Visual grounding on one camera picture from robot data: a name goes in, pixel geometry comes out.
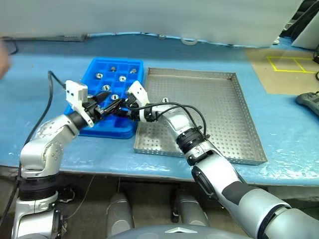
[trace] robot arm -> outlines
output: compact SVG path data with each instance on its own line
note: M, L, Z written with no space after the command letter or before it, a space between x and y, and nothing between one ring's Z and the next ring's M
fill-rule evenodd
M67 101L74 112L44 123L35 137L20 154L21 178L16 201L12 238L60 238L61 213L54 209L58 193L56 175L59 173L64 148L86 126L94 126L103 117L117 110L122 100L102 109L102 102L110 92L92 98L87 86L66 82Z
M136 86L129 90L132 95L129 99L133 98L140 108L149 102L147 94L141 89L141 86ZM209 198L218 200L229 211L249 236L257 239L300 239L306 238L305 235L310 235L308 238L317 237L317 220L300 210L291 209L289 204L265 190L242 182L231 163L199 128L194 127L181 108L161 114L172 106L143 109L140 111L140 120L157 120L167 127L188 164L193 166L191 173L194 180Z

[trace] yellow tape marking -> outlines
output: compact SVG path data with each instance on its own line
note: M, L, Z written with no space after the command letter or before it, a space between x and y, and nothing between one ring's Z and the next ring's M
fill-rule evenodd
M271 64L271 66L274 68L274 71L276 72L294 72L294 73L316 73L315 71L306 71L304 67L300 64L297 60L313 60L312 58L305 58L305 57L290 57L290 56L266 56L267 60ZM292 59L300 68L301 71L298 70L278 70L275 64L272 62L272 58L284 58L284 59Z

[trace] blue tray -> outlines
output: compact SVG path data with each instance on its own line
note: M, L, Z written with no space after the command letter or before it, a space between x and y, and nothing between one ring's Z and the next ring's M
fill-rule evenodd
M111 67L116 67L116 72L111 71ZM102 79L96 78L96 73L102 73ZM105 107L112 102L111 95L116 94L120 98L126 97L126 90L134 81L139 81L143 85L143 62L138 60L116 59L116 58L94 58L87 69L81 82L88 86L88 94L95 95L102 90L104 85L111 86L111 94L100 103ZM119 81L120 76L125 76L126 81ZM68 106L65 114L73 110ZM93 128L86 127L80 130L81 136L109 137L109 138L130 138L136 131L136 123L125 118L109 116L98 122Z

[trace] black cable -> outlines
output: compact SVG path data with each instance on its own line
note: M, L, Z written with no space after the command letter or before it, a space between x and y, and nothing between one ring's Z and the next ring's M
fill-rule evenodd
M3 41L11 41L14 44L14 50L11 52L8 52L8 55L14 55L19 51L19 48L18 48L18 45L17 45L15 39L13 39L12 37L9 37L9 36L3 36L3 37L1 37L1 39Z
M49 77L49 74L50 74L50 77L53 76L53 78L56 80L56 82L59 83L59 85L62 86L63 89L65 89L65 83L60 81L52 71L48 71L48 77Z
M37 123L34 125L33 129L31 130L30 134L28 135L28 137L26 138L26 141L24 142L24 145L25 146L27 143L30 142L34 132L36 131L36 129L39 127L39 125L41 124L42 120L44 119L44 117L46 116L46 114L48 113L49 109L50 109L50 106L52 104L52 99L53 99L53 82L52 82L52 76L54 76L53 72L51 71L48 71L48 80L49 80L49 100L48 100L48 103L46 105L46 108L43 112L43 114L41 115L41 117L38 119ZM18 175L17 175L17 178L16 178L16 181L15 181L15 186L14 186L14 189L12 190L11 192L11 195L10 195L10 198L9 198L9 201L5 207L5 210L3 212L3 215L0 219L0 228L4 222L4 219L7 217L7 214L9 212L9 209L10 209L10 206L13 202L13 199L14 199L14 196L15 196L15 193L19 187L19 183L20 183L20 178L21 178L21 163L19 163L19 168L18 168Z
M165 102L165 103L155 103L155 104L149 104L147 106L143 106L143 107L137 107L137 108L131 108L131 107L128 107L126 106L126 108L128 108L129 110L132 110L132 111L139 111L139 110L143 110L143 109L147 109L147 108L152 108L154 106L163 106L163 105L175 105L175 106L178 106L178 107L181 107L188 115L190 121L193 123L194 127L195 128L198 128L197 124L195 123L193 117L191 116L190 112L186 109L185 106L179 104L179 103L175 103L175 102Z
M206 125L206 120L205 120L205 117L203 116L203 114L202 114L196 107L194 107L194 106L190 106L190 105L183 105L183 106L186 107L186 108L191 108L191 109L195 110L195 111L199 114L199 116L201 117L201 119L202 119L202 121L203 121L203 134L204 134L204 136L206 136L207 125ZM173 109L176 109L176 108L178 108L178 107L179 107L179 106L173 106L173 107L171 107L171 108L169 108L169 109L167 109L167 110L161 112L160 114L158 114L158 115L156 116L155 120L158 120L159 117L161 117L161 116L162 116L163 114L165 114L166 112L168 112L168 111L170 111L170 110L173 110Z

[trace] perforated metal tray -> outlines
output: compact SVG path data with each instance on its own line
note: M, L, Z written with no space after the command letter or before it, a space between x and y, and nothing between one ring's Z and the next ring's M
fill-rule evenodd
M235 73L149 68L146 91L150 102L168 97L197 107L207 121L211 142L230 162L267 162ZM197 125L202 125L197 113L190 112ZM157 123L139 123L134 150L183 157L166 128Z

